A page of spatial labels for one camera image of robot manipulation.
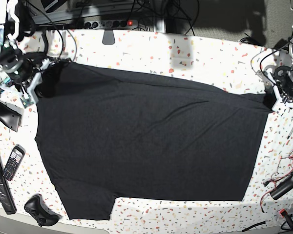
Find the black fabric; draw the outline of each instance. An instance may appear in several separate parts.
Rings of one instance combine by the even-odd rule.
[[[183,79],[75,63],[38,103],[36,141],[71,219],[115,198],[241,201],[269,109]]]

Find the black remote control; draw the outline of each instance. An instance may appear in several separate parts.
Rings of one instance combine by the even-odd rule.
[[[38,195],[34,195],[26,202],[24,206],[25,211],[37,221],[40,227],[50,227],[56,224],[59,221],[59,216],[56,214],[49,214],[43,209],[40,202],[40,197]]]
[[[24,155],[25,152],[18,146],[15,146],[12,150],[9,160],[6,163],[5,168],[3,170],[3,177],[6,178],[8,181],[11,181],[14,177],[15,172],[19,167]]]

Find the terrazzo table surface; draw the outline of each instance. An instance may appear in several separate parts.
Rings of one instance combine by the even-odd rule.
[[[64,56],[74,58],[76,53],[75,61],[80,64],[183,78],[214,85],[234,94],[265,92],[265,83],[256,72],[260,60],[271,49],[218,39],[124,30],[114,30],[114,45],[103,45],[102,30],[72,30],[71,33],[77,42],[77,53],[70,34],[62,31]],[[49,52],[59,54],[62,43],[58,33],[48,32],[47,35]],[[40,33],[25,38],[19,48],[27,52],[42,51],[44,44]],[[277,52],[268,57],[263,66],[289,62],[289,55]],[[22,108],[15,94],[5,92],[0,100],[15,109]],[[265,213],[261,212],[259,205],[261,196],[273,188],[272,184],[265,188],[263,181],[276,171],[280,157],[286,157],[293,149],[293,134],[287,140],[293,126],[293,109],[287,110],[283,116],[269,114],[253,175],[242,202],[118,198],[110,221],[68,219],[34,140],[38,124],[36,106],[22,110],[22,114],[21,127],[17,133],[0,122],[2,163],[6,164],[16,144],[26,149],[26,155],[14,179],[9,182],[20,214],[28,215],[23,206],[32,195],[39,193],[46,205],[62,216],[61,223],[104,229],[110,234],[209,234],[240,231],[264,220],[267,224],[259,228],[280,225],[283,220],[279,211],[289,209],[293,203],[292,189],[278,201],[267,197],[263,202]],[[280,175],[290,169],[290,161],[282,160]]]

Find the t-shirt sleeve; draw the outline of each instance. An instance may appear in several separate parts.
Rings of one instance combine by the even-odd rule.
[[[69,219],[110,219],[116,194],[71,179],[56,179],[54,182]]]

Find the black handle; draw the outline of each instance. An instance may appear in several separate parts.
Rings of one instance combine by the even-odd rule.
[[[17,132],[21,122],[21,115],[0,102],[0,121],[9,129]]]
[[[282,181],[273,191],[270,192],[270,195],[274,200],[278,200],[288,191],[293,188],[293,172],[292,174]]]
[[[283,210],[281,215],[285,218],[289,228],[293,231],[293,220],[291,219],[291,217],[288,215],[288,213],[285,210]]]

